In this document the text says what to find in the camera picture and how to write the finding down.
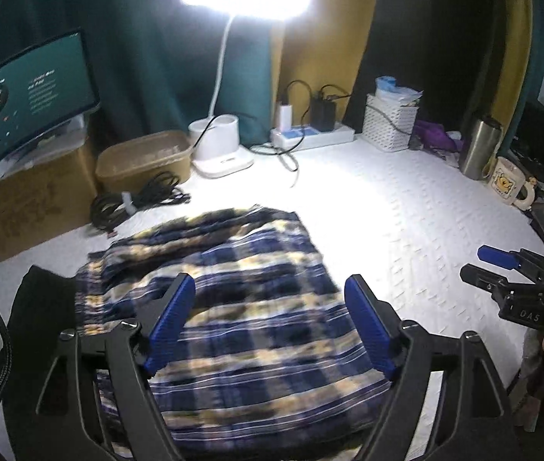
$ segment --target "plaid shirt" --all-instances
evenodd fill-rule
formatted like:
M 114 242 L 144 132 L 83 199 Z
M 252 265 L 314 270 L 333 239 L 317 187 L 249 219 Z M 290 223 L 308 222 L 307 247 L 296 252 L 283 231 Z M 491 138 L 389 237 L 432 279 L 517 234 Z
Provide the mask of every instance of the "plaid shirt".
M 134 317 L 180 272 L 195 304 L 174 362 L 150 380 L 179 449 L 278 452 L 372 427 L 389 383 L 295 213 L 228 209 L 116 241 L 76 276 L 81 332 Z M 99 388 L 128 456 L 107 373 Z

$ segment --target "thermos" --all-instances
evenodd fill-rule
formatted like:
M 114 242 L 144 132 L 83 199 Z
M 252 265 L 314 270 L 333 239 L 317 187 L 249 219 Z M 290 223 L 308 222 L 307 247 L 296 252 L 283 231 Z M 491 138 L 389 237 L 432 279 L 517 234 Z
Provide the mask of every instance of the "thermos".
M 477 119 L 469 144 L 460 154 L 460 171 L 472 180 L 486 178 L 486 166 L 502 138 L 502 127 L 491 116 Z

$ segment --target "mug handle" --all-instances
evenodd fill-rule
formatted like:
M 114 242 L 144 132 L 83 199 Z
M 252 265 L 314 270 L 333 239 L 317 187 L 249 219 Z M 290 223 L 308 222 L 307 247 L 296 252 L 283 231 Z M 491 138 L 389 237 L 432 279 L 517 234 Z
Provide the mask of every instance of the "mug handle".
M 526 199 L 518 199 L 513 204 L 517 206 L 521 211 L 527 211 L 531 208 L 532 203 L 537 197 L 536 190 L 534 189 L 534 184 L 530 181 L 524 184 L 526 188 L 527 196 Z

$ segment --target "white mug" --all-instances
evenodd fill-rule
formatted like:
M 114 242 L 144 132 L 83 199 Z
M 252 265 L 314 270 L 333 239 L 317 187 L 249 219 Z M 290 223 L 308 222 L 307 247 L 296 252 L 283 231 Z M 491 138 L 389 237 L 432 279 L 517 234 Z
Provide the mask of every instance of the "white mug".
M 519 209 L 530 209 L 536 198 L 534 185 L 526 181 L 524 172 L 506 158 L 498 158 L 496 168 L 489 180 L 489 187 L 506 204 L 517 206 Z M 519 191 L 525 187 L 526 199 L 517 199 Z

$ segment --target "cardboard box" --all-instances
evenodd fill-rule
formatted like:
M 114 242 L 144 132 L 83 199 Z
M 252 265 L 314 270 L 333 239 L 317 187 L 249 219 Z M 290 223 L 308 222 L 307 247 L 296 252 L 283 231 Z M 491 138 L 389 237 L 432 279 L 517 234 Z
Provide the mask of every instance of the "cardboard box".
M 0 180 L 0 262 L 90 222 L 97 196 L 89 143 Z

